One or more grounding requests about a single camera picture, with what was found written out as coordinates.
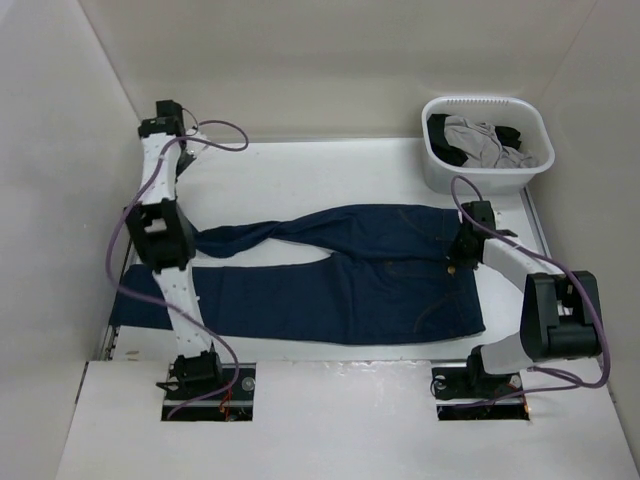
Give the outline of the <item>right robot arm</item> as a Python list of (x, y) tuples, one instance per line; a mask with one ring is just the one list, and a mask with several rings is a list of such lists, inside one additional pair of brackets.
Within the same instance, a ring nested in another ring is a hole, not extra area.
[[(499, 341), (474, 347), (466, 361), (464, 384), (487, 402), (500, 378), (528, 370), (564, 381), (560, 390), (598, 389), (609, 379), (611, 360), (604, 335), (597, 281), (588, 271), (573, 272), (536, 253), (509, 230), (495, 228), (491, 203), (457, 202), (460, 229), (447, 259), (453, 267), (483, 264), (500, 273), (523, 295), (519, 329)], [(602, 358), (601, 377), (587, 382), (552, 360)]]

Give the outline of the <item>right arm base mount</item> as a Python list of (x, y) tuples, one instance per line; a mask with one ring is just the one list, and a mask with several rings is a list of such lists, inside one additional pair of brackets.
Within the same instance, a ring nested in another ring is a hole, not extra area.
[(474, 379), (461, 362), (434, 363), (430, 391), (440, 421), (528, 421), (529, 411), (517, 373)]

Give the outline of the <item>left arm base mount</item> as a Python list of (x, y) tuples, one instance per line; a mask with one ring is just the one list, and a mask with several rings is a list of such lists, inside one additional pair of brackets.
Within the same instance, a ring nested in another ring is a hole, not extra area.
[(182, 387), (175, 379), (158, 382), (164, 391), (161, 420), (170, 422), (249, 422), (253, 419), (254, 395), (256, 389), (257, 365), (241, 363), (239, 377), (230, 390), (224, 390), (190, 403), (173, 415), (170, 412), (186, 401), (218, 390), (234, 377), (234, 366), (224, 364), (221, 386), (212, 386), (206, 381), (198, 381), (193, 387)]

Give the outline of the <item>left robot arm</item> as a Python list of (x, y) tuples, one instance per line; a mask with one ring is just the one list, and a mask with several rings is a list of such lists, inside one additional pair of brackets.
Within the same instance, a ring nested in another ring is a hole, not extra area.
[(159, 387), (172, 401), (214, 398), (224, 373), (212, 336), (204, 329), (193, 281), (194, 236), (176, 193), (178, 173), (193, 160), (187, 151), (184, 109), (173, 100), (156, 103), (156, 116), (138, 127), (143, 147), (140, 192), (125, 224), (142, 264), (161, 291), (178, 346), (169, 380)]

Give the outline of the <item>dark blue denim trousers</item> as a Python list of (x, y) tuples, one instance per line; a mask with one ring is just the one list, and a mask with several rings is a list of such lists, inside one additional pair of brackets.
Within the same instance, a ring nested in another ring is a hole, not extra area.
[(269, 239), (328, 251), (305, 264), (195, 268), (204, 323), (225, 336), (356, 346), (480, 334), (474, 273), (447, 259), (459, 227), (450, 209), (366, 204), (199, 231), (196, 248), (214, 258)]

